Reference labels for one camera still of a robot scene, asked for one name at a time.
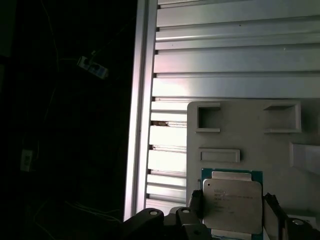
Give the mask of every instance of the white panel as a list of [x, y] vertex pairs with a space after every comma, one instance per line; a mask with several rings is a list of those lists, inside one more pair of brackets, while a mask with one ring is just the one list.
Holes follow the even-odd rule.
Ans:
[[187, 114], [185, 113], [161, 113], [152, 112], [151, 121], [172, 121], [172, 122], [186, 122]]
[[178, 199], [186, 199], [186, 189], [173, 186], [164, 187], [159, 185], [147, 184], [146, 193], [153, 195], [168, 196]]
[[159, 176], [148, 174], [147, 182], [150, 184], [171, 185], [181, 188], [187, 187], [187, 180], [180, 177]]
[[154, 56], [155, 73], [289, 72], [320, 70], [320, 48], [252, 48]]
[[148, 168], [166, 172], [187, 172], [187, 154], [171, 151], [149, 151]]
[[294, 18], [319, 14], [318, 0], [250, 0], [159, 9], [157, 27]]
[[188, 102], [153, 101], [151, 110], [157, 112], [187, 112], [188, 104]]
[[152, 199], [147, 199], [145, 202], [146, 208], [159, 209], [164, 213], [165, 216], [169, 214], [172, 208], [185, 207], [185, 206], [186, 206], [185, 204], [173, 203], [173, 202], [167, 202], [167, 201], [158, 201], [158, 200], [152, 200]]
[[149, 144], [186, 147], [187, 146], [187, 128], [151, 126]]
[[320, 76], [155, 78], [154, 97], [320, 98]]

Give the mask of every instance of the metal frame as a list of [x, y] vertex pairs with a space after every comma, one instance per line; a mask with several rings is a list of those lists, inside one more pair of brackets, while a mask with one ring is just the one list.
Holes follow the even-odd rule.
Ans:
[[319, 16], [318, 0], [138, 0], [125, 220], [186, 203], [188, 103], [320, 98]]
[[158, 1], [138, 0], [124, 220], [143, 210], [146, 204], [147, 159], [157, 8]]

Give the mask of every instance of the dark background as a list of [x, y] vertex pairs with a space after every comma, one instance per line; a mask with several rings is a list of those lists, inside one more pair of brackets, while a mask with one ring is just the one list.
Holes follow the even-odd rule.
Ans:
[[[137, 1], [43, 4], [53, 36], [41, 0], [18, 0], [11, 56], [2, 58], [3, 236], [102, 239], [118, 223], [65, 201], [123, 218]], [[104, 80], [77, 66], [99, 49]], [[20, 171], [22, 149], [33, 151], [35, 171]]]

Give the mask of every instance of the black cable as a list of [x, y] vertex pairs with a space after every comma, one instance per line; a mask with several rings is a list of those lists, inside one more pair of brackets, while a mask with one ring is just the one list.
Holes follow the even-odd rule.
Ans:
[[[49, 23], [49, 27], [50, 27], [50, 31], [51, 31], [51, 35], [52, 35], [52, 40], [53, 40], [53, 46], [54, 46], [54, 50], [55, 50], [56, 70], [57, 70], [57, 72], [59, 72], [60, 71], [60, 68], [59, 68], [59, 52], [58, 52], [58, 48], [57, 48], [57, 44], [56, 44], [56, 39], [55, 39], [55, 36], [54, 36], [54, 30], [53, 30], [52, 25], [51, 25], [50, 16], [48, 14], [48, 11], [47, 11], [43, 1], [42, 0], [40, 0], [40, 1], [41, 1], [43, 10], [44, 10], [44, 12], [45, 12], [45, 14], [46, 14], [46, 16], [48, 18], [48, 23]], [[56, 92], [56, 86], [54, 87], [54, 89], [52, 91], [50, 102], [48, 104], [48, 107], [46, 108], [43, 122], [45, 122], [46, 119], [47, 119], [47, 116], [48, 116], [48, 113], [49, 113], [49, 108], [51, 106], [52, 100], [54, 99], [55, 92]]]
[[92, 62], [94, 61], [95, 57], [96, 57], [99, 53], [101, 53], [108, 45], [110, 45], [110, 44], [116, 39], [116, 37], [117, 37], [119, 34], [121, 34], [121, 33], [129, 26], [129, 24], [131, 23], [131, 21], [134, 20], [135, 18], [136, 18], [136, 16], [133, 16], [133, 17], [128, 21], [128, 23], [125, 24], [125, 25], [120, 29], [120, 31], [118, 31], [118, 32], [113, 36], [113, 38], [111, 38], [111, 40], [110, 40], [106, 45], [104, 45], [102, 48], [100, 48], [99, 50], [97, 50], [97, 51], [92, 55], [92, 57], [91, 57], [90, 60], [89, 60], [90, 66], [92, 65]]

